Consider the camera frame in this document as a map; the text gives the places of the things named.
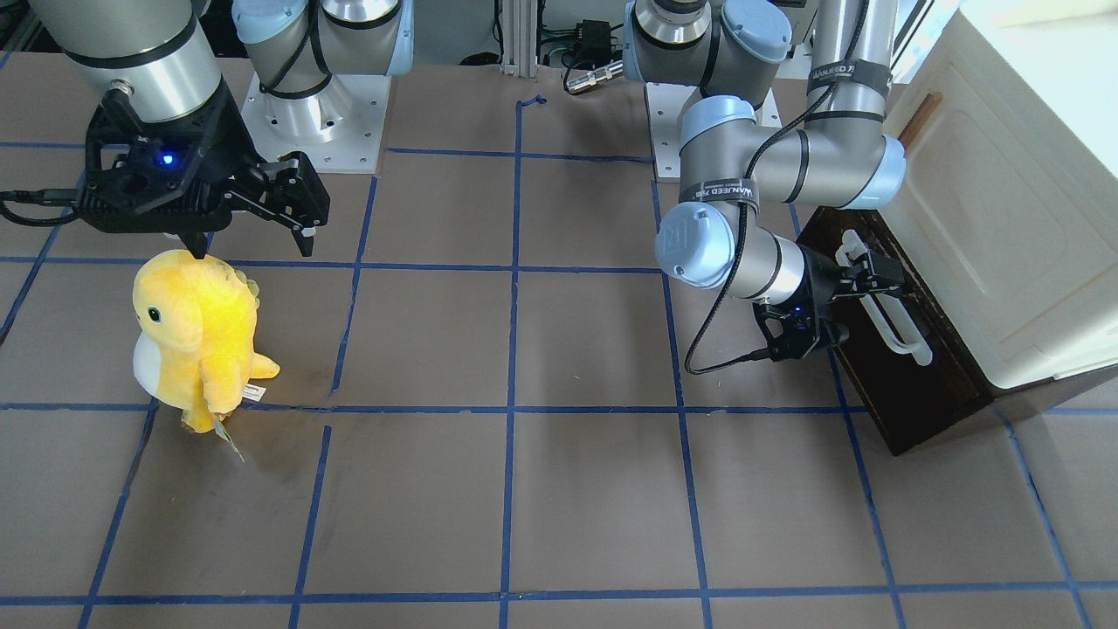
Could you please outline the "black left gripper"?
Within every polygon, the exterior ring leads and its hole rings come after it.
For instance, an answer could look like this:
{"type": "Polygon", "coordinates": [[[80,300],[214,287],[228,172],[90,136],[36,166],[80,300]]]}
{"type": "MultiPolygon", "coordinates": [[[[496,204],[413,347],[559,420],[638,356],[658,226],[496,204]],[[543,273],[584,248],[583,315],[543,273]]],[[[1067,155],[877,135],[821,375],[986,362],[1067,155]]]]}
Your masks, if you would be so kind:
{"type": "Polygon", "coordinates": [[[903,265],[889,256],[863,252],[849,267],[841,267],[808,248],[802,248],[800,252],[805,271],[792,297],[775,306],[752,307],[766,339],[766,346],[754,351],[755,361],[789,361],[816,350],[839,347],[850,337],[850,331],[832,320],[832,301],[870,294],[901,298],[908,290],[903,265]]]}

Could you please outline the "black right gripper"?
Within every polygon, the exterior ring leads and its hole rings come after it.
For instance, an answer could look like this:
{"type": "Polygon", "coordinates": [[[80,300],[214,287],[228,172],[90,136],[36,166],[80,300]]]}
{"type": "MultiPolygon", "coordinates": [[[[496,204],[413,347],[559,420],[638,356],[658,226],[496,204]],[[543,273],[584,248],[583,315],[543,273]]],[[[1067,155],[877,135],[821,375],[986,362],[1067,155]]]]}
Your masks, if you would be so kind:
{"type": "Polygon", "coordinates": [[[164,122],[140,120],[131,96],[108,88],[86,131],[86,174],[77,215],[102,232],[174,232],[206,259],[224,207],[285,226],[300,255],[313,255],[331,196],[307,154],[262,162],[226,83],[199,109],[164,122]]]}

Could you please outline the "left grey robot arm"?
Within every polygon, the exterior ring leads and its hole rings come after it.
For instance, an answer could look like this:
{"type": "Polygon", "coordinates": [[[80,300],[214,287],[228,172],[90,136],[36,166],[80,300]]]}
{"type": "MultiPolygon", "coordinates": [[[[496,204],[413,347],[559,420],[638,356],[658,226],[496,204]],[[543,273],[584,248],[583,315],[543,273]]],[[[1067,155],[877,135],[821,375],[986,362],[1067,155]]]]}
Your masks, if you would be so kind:
{"type": "Polygon", "coordinates": [[[624,74],[695,89],[679,120],[679,202],[660,219],[664,273],[751,301],[765,347],[743,361],[799,359],[841,345],[832,302],[897,290],[901,276],[846,270],[757,222],[762,202],[878,210],[904,179],[901,143],[884,135],[894,1],[823,1],[807,105],[781,128],[758,109],[793,44],[769,1],[631,1],[624,74]]]}

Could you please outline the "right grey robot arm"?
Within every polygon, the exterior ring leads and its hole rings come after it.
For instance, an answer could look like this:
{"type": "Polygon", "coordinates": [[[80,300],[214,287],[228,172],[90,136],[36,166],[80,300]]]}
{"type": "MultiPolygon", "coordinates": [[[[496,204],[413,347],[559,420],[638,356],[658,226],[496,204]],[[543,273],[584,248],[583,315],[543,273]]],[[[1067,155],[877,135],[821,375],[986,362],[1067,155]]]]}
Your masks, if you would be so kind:
{"type": "Polygon", "coordinates": [[[254,107],[229,87],[191,1],[32,1],[97,94],[79,190],[11,190],[3,217],[164,232],[193,259],[237,212],[277,223],[310,256],[331,199],[320,172],[360,141],[358,88],[414,64],[411,1],[233,1],[254,107]]]}

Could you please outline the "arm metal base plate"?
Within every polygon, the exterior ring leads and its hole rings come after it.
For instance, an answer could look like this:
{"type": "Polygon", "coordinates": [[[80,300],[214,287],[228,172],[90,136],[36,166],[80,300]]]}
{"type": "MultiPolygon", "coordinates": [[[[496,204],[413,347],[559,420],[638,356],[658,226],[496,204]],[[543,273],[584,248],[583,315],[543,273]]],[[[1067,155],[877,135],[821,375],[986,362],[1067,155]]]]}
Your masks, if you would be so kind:
{"type": "Polygon", "coordinates": [[[255,75],[241,118],[267,161],[302,151],[320,174],[375,174],[391,84],[387,76],[335,75],[319,94],[285,101],[260,93],[255,75]]]}
{"type": "Polygon", "coordinates": [[[660,183],[678,183],[682,147],[700,133],[732,120],[737,109],[735,105],[701,104],[698,94],[698,88],[690,85],[645,84],[655,178],[660,183]]]}

